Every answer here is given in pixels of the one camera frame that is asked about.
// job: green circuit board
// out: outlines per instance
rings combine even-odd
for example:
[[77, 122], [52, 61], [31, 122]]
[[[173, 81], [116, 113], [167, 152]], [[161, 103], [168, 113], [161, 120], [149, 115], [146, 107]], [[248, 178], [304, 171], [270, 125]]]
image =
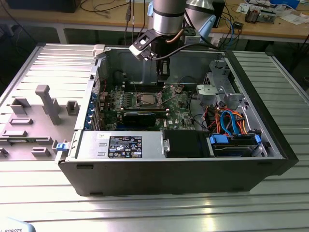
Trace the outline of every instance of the green circuit board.
[[[194, 130], [194, 124], [188, 110], [188, 92], [179, 91], [180, 88], [178, 92], [175, 92], [175, 89], [177, 87], [167, 86], [161, 93], [136, 93], [124, 92], [119, 86], [114, 87], [105, 93], [105, 96], [100, 97], [102, 129], [106, 131], [125, 131], [126, 129], [122, 127], [123, 114], [125, 112], [137, 112], [138, 109], [138, 112], [155, 113], [157, 118], [155, 126], [143, 129], [136, 128], [136, 130]], [[152, 101], [151, 103], [154, 103], [158, 109], [147, 109], [147, 107], [150, 107], [149, 102], [142, 99]]]

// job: computer tower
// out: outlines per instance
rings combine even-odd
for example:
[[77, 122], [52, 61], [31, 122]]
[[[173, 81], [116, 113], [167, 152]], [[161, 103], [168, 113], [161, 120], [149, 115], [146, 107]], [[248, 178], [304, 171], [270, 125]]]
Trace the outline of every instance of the computer tower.
[[74, 13], [81, 0], [7, 0], [11, 9]]

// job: blue cable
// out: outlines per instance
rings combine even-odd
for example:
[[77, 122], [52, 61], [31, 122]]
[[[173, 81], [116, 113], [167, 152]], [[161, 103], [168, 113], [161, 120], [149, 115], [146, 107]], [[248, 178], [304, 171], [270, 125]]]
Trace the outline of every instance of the blue cable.
[[228, 133], [229, 136], [232, 136], [232, 133], [229, 132], [229, 131], [225, 128], [225, 125], [224, 125], [223, 119], [224, 119], [224, 115], [225, 115], [225, 114], [230, 114], [230, 116], [231, 116], [232, 127], [233, 127], [233, 130], [234, 130], [234, 133], [235, 133], [235, 134], [240, 134], [240, 132], [239, 132], [237, 126], [236, 126], [236, 120], [235, 120], [235, 118], [234, 118], [234, 115], [232, 114], [232, 112], [229, 112], [229, 111], [223, 111], [223, 113], [221, 114], [220, 123], [221, 123], [222, 129], [223, 129], [226, 133]]
[[231, 26], [231, 39], [230, 39], [230, 41], [228, 42], [228, 45], [227, 45], [227, 47], [226, 47], [226, 49], [228, 50], [229, 47], [230, 47], [230, 45], [231, 45], [231, 43], [232, 43], [232, 41], [233, 41], [234, 29], [233, 29], [233, 25], [232, 25], [231, 21], [228, 20], [227, 18], [224, 18], [224, 19], [225, 19], [227, 22], [229, 22], [229, 24], [230, 24], [230, 26]]

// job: motherboard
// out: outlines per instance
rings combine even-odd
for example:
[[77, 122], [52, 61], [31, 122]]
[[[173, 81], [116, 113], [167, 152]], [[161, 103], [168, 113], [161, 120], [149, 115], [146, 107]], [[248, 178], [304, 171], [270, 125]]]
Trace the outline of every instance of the motherboard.
[[100, 124], [104, 131], [194, 130], [184, 86], [123, 83], [100, 93]]

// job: power supply label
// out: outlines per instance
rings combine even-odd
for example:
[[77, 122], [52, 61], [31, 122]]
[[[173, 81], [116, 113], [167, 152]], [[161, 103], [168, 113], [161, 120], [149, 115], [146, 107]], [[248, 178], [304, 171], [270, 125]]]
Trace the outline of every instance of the power supply label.
[[141, 136], [111, 136], [109, 158], [142, 158]]

